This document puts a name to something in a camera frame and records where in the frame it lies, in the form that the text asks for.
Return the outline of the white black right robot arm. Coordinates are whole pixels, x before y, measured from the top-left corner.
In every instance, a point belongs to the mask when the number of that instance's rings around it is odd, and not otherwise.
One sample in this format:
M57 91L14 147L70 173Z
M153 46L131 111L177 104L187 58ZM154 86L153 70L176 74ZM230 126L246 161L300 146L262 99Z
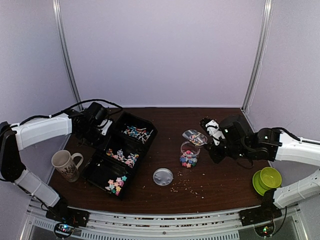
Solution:
M203 118L200 126L213 139L205 144L210 158L220 163L224 158L249 161L292 161L312 166L320 165L320 143L316 140L298 137L283 127L265 127L254 132L242 115L232 115L220 123ZM256 210L259 220L268 220L276 207L282 209L320 192L320 171L275 190L267 190L266 201Z

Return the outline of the clear plastic jar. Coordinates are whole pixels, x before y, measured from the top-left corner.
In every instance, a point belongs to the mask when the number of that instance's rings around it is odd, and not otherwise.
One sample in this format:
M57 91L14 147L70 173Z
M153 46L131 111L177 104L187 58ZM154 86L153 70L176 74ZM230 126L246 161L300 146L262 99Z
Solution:
M185 141L180 147L179 162L185 168L193 168L197 165L200 148L196 147L189 141Z

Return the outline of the silver metal jar lid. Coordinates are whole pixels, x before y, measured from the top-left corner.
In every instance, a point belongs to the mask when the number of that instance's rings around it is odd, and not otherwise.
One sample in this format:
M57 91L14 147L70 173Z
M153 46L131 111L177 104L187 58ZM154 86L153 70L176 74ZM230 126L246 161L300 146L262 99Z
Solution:
M174 175L168 168L158 168L153 173L152 179L159 186L167 186L173 181Z

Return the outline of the black three-compartment candy tray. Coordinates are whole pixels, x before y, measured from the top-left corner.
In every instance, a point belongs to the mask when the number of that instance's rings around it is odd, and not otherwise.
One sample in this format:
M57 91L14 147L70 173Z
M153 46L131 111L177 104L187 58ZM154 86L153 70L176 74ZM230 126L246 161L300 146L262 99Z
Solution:
M96 149L85 166L82 177L122 199L157 134L151 121L123 112L110 127L106 143Z

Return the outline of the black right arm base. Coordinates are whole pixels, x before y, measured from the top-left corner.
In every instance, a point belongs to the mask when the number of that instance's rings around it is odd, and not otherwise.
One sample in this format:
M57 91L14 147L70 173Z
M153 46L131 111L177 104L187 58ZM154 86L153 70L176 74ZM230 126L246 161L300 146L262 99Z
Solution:
M255 233L264 239L272 237L276 231L275 219L282 216L282 210L274 204L275 189L267 190L258 207L247 208L239 212L242 226L254 225Z

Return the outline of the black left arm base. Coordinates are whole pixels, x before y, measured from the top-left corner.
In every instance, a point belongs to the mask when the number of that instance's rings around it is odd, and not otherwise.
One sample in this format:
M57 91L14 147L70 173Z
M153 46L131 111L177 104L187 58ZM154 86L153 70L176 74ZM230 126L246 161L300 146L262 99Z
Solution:
M54 206L41 203L45 207L46 218L55 220L57 223L53 227L53 233L58 239L65 240L69 238L76 228L86 227L90 213L86 210L80 210L69 207L68 201L60 196Z

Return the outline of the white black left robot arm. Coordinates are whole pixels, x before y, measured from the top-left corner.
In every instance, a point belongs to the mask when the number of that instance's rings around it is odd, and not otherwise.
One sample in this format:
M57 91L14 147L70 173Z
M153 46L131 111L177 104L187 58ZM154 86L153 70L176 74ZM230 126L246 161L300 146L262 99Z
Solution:
M52 213L61 222L72 218L72 211L61 203L62 197L52 187L31 172L23 163L21 152L61 136L76 135L85 142L98 146L111 125L107 108L93 102L83 111L64 109L48 116L34 116L20 123L0 124L0 175L42 203L52 208Z

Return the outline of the silver metal scoop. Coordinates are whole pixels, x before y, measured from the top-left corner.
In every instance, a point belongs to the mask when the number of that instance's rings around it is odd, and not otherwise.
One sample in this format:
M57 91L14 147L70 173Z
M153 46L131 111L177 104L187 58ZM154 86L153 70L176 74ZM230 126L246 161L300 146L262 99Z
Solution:
M195 129L186 130L182 136L195 146L203 146L207 143L207 137Z

